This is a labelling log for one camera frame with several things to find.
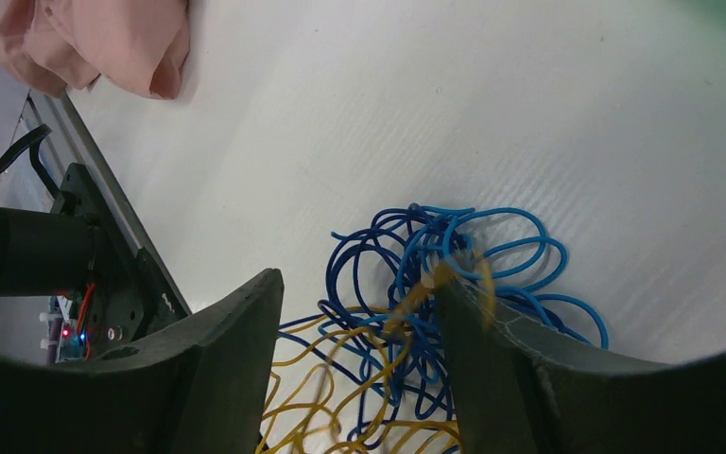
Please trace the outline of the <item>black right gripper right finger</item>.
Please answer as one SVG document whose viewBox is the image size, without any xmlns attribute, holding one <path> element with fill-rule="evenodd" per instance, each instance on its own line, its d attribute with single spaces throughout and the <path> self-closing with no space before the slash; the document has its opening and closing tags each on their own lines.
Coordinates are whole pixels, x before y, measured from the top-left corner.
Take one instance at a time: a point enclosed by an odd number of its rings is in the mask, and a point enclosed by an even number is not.
<svg viewBox="0 0 726 454">
<path fill-rule="evenodd" d="M 466 453 L 726 453 L 726 352 L 663 364 L 603 350 L 475 287 L 437 293 Z"/>
</svg>

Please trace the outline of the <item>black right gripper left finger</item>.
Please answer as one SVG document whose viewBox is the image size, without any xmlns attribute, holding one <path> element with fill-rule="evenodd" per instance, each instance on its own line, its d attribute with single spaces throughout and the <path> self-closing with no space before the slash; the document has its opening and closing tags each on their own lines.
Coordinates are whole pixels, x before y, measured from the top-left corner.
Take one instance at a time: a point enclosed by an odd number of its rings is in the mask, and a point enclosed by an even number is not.
<svg viewBox="0 0 726 454">
<path fill-rule="evenodd" d="M 266 269 L 96 358 L 0 357 L 0 453 L 252 453 L 284 290 L 282 273 Z"/>
</svg>

